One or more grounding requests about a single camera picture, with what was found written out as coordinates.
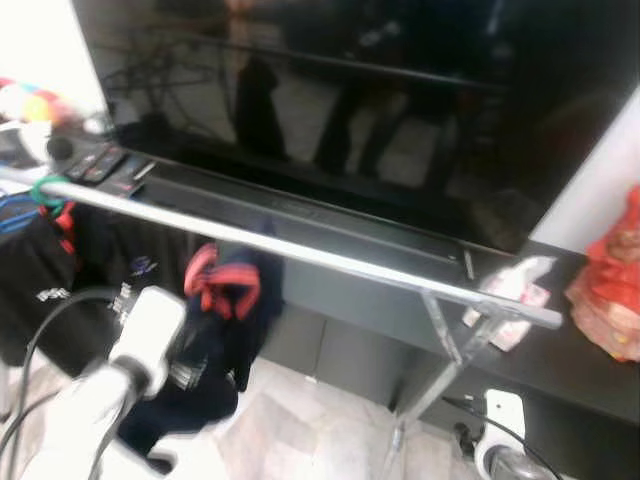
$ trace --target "metal rod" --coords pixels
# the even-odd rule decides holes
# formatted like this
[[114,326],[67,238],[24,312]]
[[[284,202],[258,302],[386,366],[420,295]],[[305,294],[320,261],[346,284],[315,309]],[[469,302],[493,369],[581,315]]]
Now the metal rod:
[[0,423],[11,414],[11,390],[9,389],[9,366],[0,359]]
[[404,424],[396,424],[391,438],[389,446],[387,447],[387,453],[382,461],[382,467],[380,468],[379,475],[376,476],[376,480],[389,480],[391,472],[397,461],[398,454],[402,451],[405,444],[406,430]]
[[425,307],[427,307],[427,312],[429,313],[429,317],[431,317],[431,323],[433,323],[433,327],[436,329],[440,343],[449,354],[449,358],[456,363],[462,363],[458,346],[451,336],[447,321],[442,314],[442,309],[440,305],[438,305],[438,299],[431,295],[430,292],[421,292],[420,295],[422,296]]
[[[35,182],[24,172],[8,167],[0,167],[0,178],[12,180],[24,185]],[[53,182],[42,185],[41,191],[49,195],[77,200],[82,203],[122,213],[132,217],[160,223],[180,230],[198,233],[207,237],[235,242],[283,257],[299,260],[349,275],[366,278],[387,285],[410,289],[418,293],[428,290],[437,298],[450,300],[473,307],[480,313],[502,310],[506,320],[528,320],[545,328],[558,328],[562,316],[558,312],[524,305],[512,300],[494,297],[473,290],[466,290],[446,283],[429,280],[409,273],[354,258],[337,255],[316,248],[306,247],[294,242],[269,237],[241,228],[232,227],[212,220],[147,205],[133,200],[115,197],[95,189],[66,182]]]
[[420,416],[435,402],[440,395],[453,383],[456,377],[471,363],[473,358],[489,343],[495,334],[502,328],[505,319],[500,314],[481,318],[482,322],[475,331],[473,337],[467,340],[460,351],[462,361],[457,363],[450,361],[440,371],[433,382],[418,393],[412,402],[402,412],[398,412],[398,424],[408,425],[420,418]]
[[442,85],[450,85],[455,87],[467,87],[476,90],[492,91],[492,92],[504,92],[506,88],[502,85],[479,82],[475,80],[468,80],[466,78],[460,78],[449,75],[442,75],[439,73],[421,72],[418,70],[410,70],[408,68],[390,67],[386,65],[380,65],[375,63],[360,62],[357,60],[347,60],[342,58],[327,57],[324,55],[316,55],[313,53],[296,52],[284,48],[263,47],[257,45],[251,45],[248,43],[240,43],[229,41],[221,38],[206,37],[194,33],[174,31],[174,30],[161,30],[162,33],[171,34],[174,38],[184,38],[191,42],[199,42],[201,44],[215,45],[222,48],[241,50],[250,53],[271,55],[273,57],[281,57],[291,60],[298,60],[302,62],[313,63],[316,65],[324,65],[327,67],[339,67],[350,69],[358,73],[373,74],[382,77],[401,78],[410,81],[420,82],[433,82]]

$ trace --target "white plastic part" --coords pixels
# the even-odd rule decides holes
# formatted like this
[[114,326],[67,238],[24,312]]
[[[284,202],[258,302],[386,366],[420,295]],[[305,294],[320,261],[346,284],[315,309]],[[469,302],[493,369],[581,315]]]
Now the white plastic part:
[[107,133],[106,120],[99,115],[94,115],[82,122],[82,128],[91,135],[104,135]]
[[42,444],[22,480],[89,478],[98,447],[130,389],[130,376],[111,365],[64,388],[47,407]]
[[145,396],[160,391],[167,378],[167,348],[184,323],[186,309],[182,300],[158,287],[147,287],[127,316],[122,335],[109,360],[130,357],[138,361],[150,378]]
[[[493,389],[487,390],[484,396],[487,401],[487,418],[507,427],[524,439],[524,407],[520,396]],[[484,435],[476,445],[474,455],[476,468],[484,480],[491,480],[485,467],[485,457],[492,448],[501,446],[524,453],[524,446],[518,440],[495,425],[485,423]]]
[[21,120],[29,95],[18,83],[11,83],[0,89],[0,116],[9,120]]
[[47,141],[51,136],[51,122],[23,123],[18,132],[20,143],[41,165],[51,165],[53,160],[47,152]]

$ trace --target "tile floor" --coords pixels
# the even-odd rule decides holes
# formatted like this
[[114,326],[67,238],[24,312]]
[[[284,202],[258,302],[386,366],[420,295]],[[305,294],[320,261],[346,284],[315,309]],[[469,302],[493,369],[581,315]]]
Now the tile floor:
[[[43,367],[33,376],[29,402],[67,381]],[[46,407],[26,422],[20,471],[37,449],[45,414]],[[383,407],[258,359],[236,414],[194,435],[193,448],[195,437],[200,446],[206,441],[211,457],[219,457],[219,465],[211,468],[220,480],[375,480],[392,428],[393,416]],[[391,480],[477,478],[457,458],[451,435],[423,424],[408,431],[391,473]]]

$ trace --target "green clip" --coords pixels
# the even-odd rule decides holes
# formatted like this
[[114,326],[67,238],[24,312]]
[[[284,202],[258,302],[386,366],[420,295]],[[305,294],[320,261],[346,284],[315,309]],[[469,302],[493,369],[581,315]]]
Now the green clip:
[[30,192],[31,198],[33,199],[34,202],[40,205],[53,208],[53,215],[57,217],[58,215],[60,215],[60,212],[62,212],[62,209],[64,208],[64,204],[66,203],[66,200],[63,200],[61,198],[48,197],[47,195],[43,194],[40,191],[40,188],[42,188],[42,186],[46,183],[68,182],[68,181],[69,179],[67,177],[62,177],[59,175],[49,175],[46,177],[42,177],[40,180],[38,180],[36,183],[33,184],[33,187],[31,188],[31,192]]

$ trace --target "black tv screen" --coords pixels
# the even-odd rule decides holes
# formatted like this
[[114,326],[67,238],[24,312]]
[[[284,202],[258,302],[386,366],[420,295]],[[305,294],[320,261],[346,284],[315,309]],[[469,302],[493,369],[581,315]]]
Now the black tv screen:
[[638,83],[636,0],[74,4],[124,146],[506,251]]

